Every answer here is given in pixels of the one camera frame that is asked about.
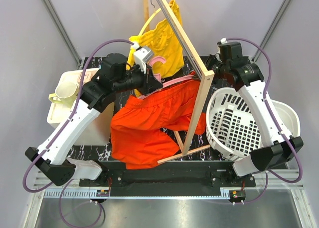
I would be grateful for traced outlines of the pink plastic hanger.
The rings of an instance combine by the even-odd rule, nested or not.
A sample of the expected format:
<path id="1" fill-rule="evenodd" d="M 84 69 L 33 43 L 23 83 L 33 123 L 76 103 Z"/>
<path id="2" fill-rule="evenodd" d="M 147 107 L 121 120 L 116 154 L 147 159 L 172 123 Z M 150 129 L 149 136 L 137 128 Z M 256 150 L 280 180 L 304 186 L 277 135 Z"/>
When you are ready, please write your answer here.
<path id="1" fill-rule="evenodd" d="M 157 62 L 160 62 L 161 64 L 165 64 L 166 63 L 166 59 L 161 57 L 161 56 L 155 56 L 154 58 L 152 58 L 149 62 L 148 62 L 148 65 L 149 66 L 153 66 L 155 63 Z M 171 80 L 167 80 L 165 82 L 162 81 L 162 78 L 160 76 L 160 74 L 155 74 L 155 79 L 160 81 L 161 80 L 161 84 L 162 84 L 162 87 L 161 88 L 158 88 L 156 89 L 155 91 L 151 92 L 151 93 L 148 93 L 146 95 L 140 95 L 140 96 L 137 96 L 138 99 L 145 99 L 146 97 L 156 93 L 156 92 L 159 92 L 165 88 L 168 88 L 172 85 L 176 85 L 178 83 L 181 83 L 181 82 L 184 82 L 184 81 L 188 81 L 188 80 L 191 80 L 191 79 L 198 79 L 198 76 L 196 75 L 195 72 L 192 72 L 190 73 L 189 75 L 186 75 L 186 76 L 181 76 L 181 77 L 177 77 L 177 78 L 174 78 L 174 79 L 171 79 Z"/>

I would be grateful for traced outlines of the orange shorts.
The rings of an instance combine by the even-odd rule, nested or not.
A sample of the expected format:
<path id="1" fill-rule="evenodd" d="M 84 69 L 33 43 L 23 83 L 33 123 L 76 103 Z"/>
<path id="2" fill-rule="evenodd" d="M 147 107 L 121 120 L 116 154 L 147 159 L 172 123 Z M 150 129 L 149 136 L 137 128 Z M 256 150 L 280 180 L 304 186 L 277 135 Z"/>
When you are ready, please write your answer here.
<path id="1" fill-rule="evenodd" d="M 111 157 L 139 170 L 175 155 L 179 146 L 162 129 L 188 130 L 199 86 L 191 79 L 143 100 L 130 96 L 111 120 Z"/>

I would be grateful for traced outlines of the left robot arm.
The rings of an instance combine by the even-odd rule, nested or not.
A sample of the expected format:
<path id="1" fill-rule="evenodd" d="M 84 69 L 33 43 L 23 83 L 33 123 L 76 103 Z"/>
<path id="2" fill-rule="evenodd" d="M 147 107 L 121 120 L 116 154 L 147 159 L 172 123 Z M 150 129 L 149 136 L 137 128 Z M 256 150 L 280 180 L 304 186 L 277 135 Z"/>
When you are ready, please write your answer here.
<path id="1" fill-rule="evenodd" d="M 115 101 L 117 93 L 137 89 L 142 95 L 149 95 L 163 87 L 153 74 L 153 52 L 141 48 L 133 58 L 135 64 L 127 71 L 127 57 L 109 54 L 92 79 L 82 86 L 80 98 L 65 122 L 37 148 L 26 150 L 25 155 L 54 185 L 64 185 L 71 179 L 89 179 L 97 186 L 107 182 L 107 168 L 101 163 L 70 159 L 67 154 L 86 127 Z"/>

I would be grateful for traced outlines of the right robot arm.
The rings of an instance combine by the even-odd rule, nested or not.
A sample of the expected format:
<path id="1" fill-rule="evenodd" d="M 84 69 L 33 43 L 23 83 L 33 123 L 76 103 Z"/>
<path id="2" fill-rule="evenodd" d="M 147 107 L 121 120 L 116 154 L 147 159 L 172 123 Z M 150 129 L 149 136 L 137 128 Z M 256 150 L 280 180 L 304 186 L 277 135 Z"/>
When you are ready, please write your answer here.
<path id="1" fill-rule="evenodd" d="M 242 53 L 241 39 L 222 39 L 207 67 L 229 87 L 216 90 L 207 105 L 206 136 L 210 146 L 232 161 L 226 174 L 231 186 L 244 176 L 271 171 L 296 157 L 303 147 L 300 121 L 288 105 L 271 100 L 269 79 Z"/>

